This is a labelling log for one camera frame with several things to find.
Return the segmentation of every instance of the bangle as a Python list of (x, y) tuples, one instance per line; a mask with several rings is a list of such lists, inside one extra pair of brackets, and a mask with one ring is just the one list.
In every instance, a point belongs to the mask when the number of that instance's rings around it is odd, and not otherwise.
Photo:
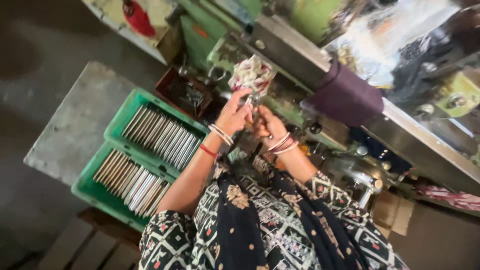
[(281, 143), (279, 146), (275, 147), (274, 149), (270, 150), (270, 152), (277, 152), (278, 150), (282, 149), (282, 146), (288, 142), (288, 140), (290, 140), (291, 137), (288, 137), (286, 140), (283, 141), (283, 143)]
[(275, 145), (270, 147), (268, 151), (272, 151), (272, 149), (277, 148), (280, 144), (285, 143), (285, 141), (288, 140), (288, 136), (290, 136), (290, 132), (287, 132), (287, 134), (285, 134), (285, 136), (281, 140), (279, 140)]
[(209, 154), (210, 156), (212, 156), (214, 159), (216, 159), (216, 154), (210, 150), (208, 150), (208, 148), (204, 145), (204, 144), (200, 144), (200, 149), (205, 151), (205, 153)]
[(222, 140), (224, 140), (225, 143), (228, 144), (228, 146), (231, 146), (231, 145), (233, 144), (232, 138), (231, 138), (230, 136), (228, 136), (228, 135), (225, 133), (225, 131), (221, 130), (221, 129), (220, 129), (219, 127), (217, 127), (216, 125), (210, 124), (210, 125), (208, 126), (208, 128), (209, 128), (211, 131), (217, 133), (217, 134), (220, 136), (220, 138), (222, 138)]
[(295, 146), (297, 146), (299, 143), (298, 141), (295, 141), (293, 144), (291, 144), (289, 147), (283, 149), (283, 150), (280, 150), (280, 151), (277, 151), (277, 152), (274, 152), (275, 155), (278, 155), (278, 154), (281, 154), (281, 153), (285, 153), (285, 152), (288, 152), (290, 150), (292, 150), (293, 148), (295, 148)]

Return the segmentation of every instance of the black printed kurta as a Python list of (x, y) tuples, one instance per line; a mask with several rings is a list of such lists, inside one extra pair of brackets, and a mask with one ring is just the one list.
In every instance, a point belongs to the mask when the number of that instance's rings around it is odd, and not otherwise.
[[(228, 177), (228, 168), (220, 164), (216, 166), (214, 179), (221, 174)], [(260, 167), (263, 168), (265, 178), (272, 178), (278, 173), (268, 166)], [(305, 184), (291, 181), (308, 194), (307, 199), (320, 200), (336, 215), (368, 269), (408, 269), (375, 228), (369, 215), (359, 209), (358, 204), (346, 192), (332, 185), (321, 172)], [(253, 175), (243, 175), (239, 184), (245, 192), (239, 186), (231, 185), (226, 198), (240, 209), (248, 207), (249, 200), (258, 213), (267, 265), (257, 269), (322, 269), (311, 241), (315, 232), (306, 232), (299, 218), (302, 210), (296, 200), (301, 199), (300, 196), (297, 198), (286, 195), (281, 190), (261, 187)], [(193, 219), (174, 211), (163, 211), (153, 216), (140, 242), (142, 258), (139, 269), (222, 269), (223, 263), (216, 261), (220, 260), (219, 254), (225, 250), (219, 244), (219, 191), (217, 182), (213, 181), (202, 196)], [(327, 228), (326, 231), (331, 231), (328, 224), (323, 222), (322, 226)], [(229, 233), (237, 232), (232, 227)], [(256, 247), (250, 244), (238, 248), (248, 251)], [(342, 252), (348, 256), (350, 248), (347, 247)]]

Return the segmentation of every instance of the purple cloth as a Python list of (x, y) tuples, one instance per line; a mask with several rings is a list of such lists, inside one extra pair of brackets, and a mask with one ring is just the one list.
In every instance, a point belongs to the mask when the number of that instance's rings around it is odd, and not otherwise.
[(317, 87), (300, 103), (348, 126), (361, 126), (384, 110), (382, 93), (335, 60)]

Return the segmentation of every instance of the stack of metal blades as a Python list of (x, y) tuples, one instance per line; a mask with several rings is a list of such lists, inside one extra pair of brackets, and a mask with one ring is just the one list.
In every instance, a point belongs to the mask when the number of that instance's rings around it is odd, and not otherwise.
[(124, 204), (141, 217), (155, 214), (170, 187), (170, 183), (162, 177), (152, 174), (115, 149), (103, 161), (93, 179), (102, 183), (111, 194), (122, 198)]
[(174, 118), (141, 106), (123, 130), (123, 137), (183, 170), (202, 142)]

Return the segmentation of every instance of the white bangle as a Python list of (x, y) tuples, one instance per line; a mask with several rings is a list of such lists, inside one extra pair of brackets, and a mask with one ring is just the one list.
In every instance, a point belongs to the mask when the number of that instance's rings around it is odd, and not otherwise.
[(226, 144), (228, 144), (228, 146), (231, 146), (231, 145), (233, 144), (232, 138), (231, 138), (230, 136), (228, 136), (228, 135), (225, 133), (225, 131), (223, 131), (222, 129), (220, 129), (220, 128), (217, 127), (216, 125), (210, 124), (210, 125), (208, 126), (208, 128), (209, 128), (211, 131), (217, 133), (218, 136), (220, 136), (220, 138), (222, 138), (222, 140), (223, 140)]
[(299, 144), (298, 141), (296, 141), (296, 142), (294, 142), (291, 146), (289, 146), (289, 147), (287, 147), (287, 148), (285, 148), (285, 149), (283, 149), (283, 150), (280, 150), (280, 151), (278, 151), (278, 152), (274, 152), (274, 154), (275, 154), (275, 155), (278, 155), (278, 154), (281, 154), (281, 153), (285, 153), (285, 152), (287, 152), (287, 151), (290, 151), (290, 150), (292, 150), (293, 148), (295, 148), (295, 146), (297, 146), (298, 144)]
[(275, 147), (284, 143), (286, 140), (288, 140), (288, 136), (290, 136), (290, 132), (287, 132), (287, 134), (285, 134), (285, 137), (283, 137), (281, 140), (279, 140), (274, 146), (270, 147), (268, 149), (268, 151), (271, 151), (272, 149), (275, 149)]

